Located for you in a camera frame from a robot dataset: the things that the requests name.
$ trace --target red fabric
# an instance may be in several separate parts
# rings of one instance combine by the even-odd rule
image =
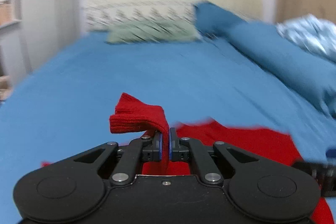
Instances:
[[[111,133],[141,132],[154,136],[155,131],[162,133],[162,160],[151,162],[148,172],[166,173],[169,162],[169,126],[163,108],[147,105],[133,96],[123,93],[115,107],[115,114],[110,116]]]
[[[51,165],[51,164],[52,164],[52,162],[43,161],[43,162],[41,162],[41,167],[46,167],[46,166]]]
[[[115,114],[110,117],[112,133],[145,131],[153,135],[159,130],[163,135],[162,163],[148,162],[143,165],[142,173],[148,175],[189,175],[189,166],[185,162],[168,160],[168,130],[164,111],[160,106],[144,104],[136,98],[123,93],[115,107]],[[215,141],[223,141],[248,150],[252,153],[291,165],[294,160],[301,159],[289,135],[281,134],[267,128],[226,128],[210,120],[196,125],[180,124],[177,126],[178,137],[199,139],[204,145],[212,145]],[[316,224],[334,224],[328,204],[321,198],[312,217]]]

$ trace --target metal screw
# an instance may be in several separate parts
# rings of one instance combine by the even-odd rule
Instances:
[[[117,151],[117,155],[118,155],[118,156],[122,155],[123,153],[124,153],[124,150],[122,150],[122,149],[118,149],[118,151]]]
[[[125,173],[116,173],[112,176],[112,179],[114,181],[118,181],[118,182],[123,182],[125,180],[127,180],[129,178],[129,176]]]
[[[143,135],[142,137],[141,137],[141,139],[143,139],[143,140],[149,140],[151,137],[150,136],[148,136],[148,135]]]
[[[207,181],[215,182],[221,179],[221,175],[217,173],[208,173],[204,176]]]

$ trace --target green pillow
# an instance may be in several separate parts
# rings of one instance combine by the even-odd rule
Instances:
[[[189,42],[200,39],[195,26],[184,20],[141,20],[113,24],[107,39],[108,43],[128,42]]]

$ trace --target bed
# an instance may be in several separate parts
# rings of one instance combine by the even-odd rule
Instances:
[[[244,19],[261,18],[261,0],[208,1]],[[161,105],[170,126],[211,117],[225,126],[290,133],[305,160],[326,161],[326,149],[336,144],[331,116],[227,37],[131,45],[109,45],[106,37],[106,32],[87,33],[25,79],[0,108],[4,223],[19,221],[12,189],[41,161],[55,162],[108,141],[127,143],[142,134],[109,132],[109,116],[122,92]],[[335,215],[335,200],[328,203]]]

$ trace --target silver bolt head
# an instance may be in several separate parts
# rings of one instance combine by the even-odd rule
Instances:
[[[127,180],[129,178],[129,176],[125,173],[116,173],[112,176],[112,179],[114,181],[118,181],[118,182],[123,182],[125,180]]]
[[[143,140],[149,140],[151,137],[149,135],[143,135],[141,136],[141,139]]]
[[[207,181],[216,182],[221,179],[221,175],[217,173],[208,173],[204,176]]]

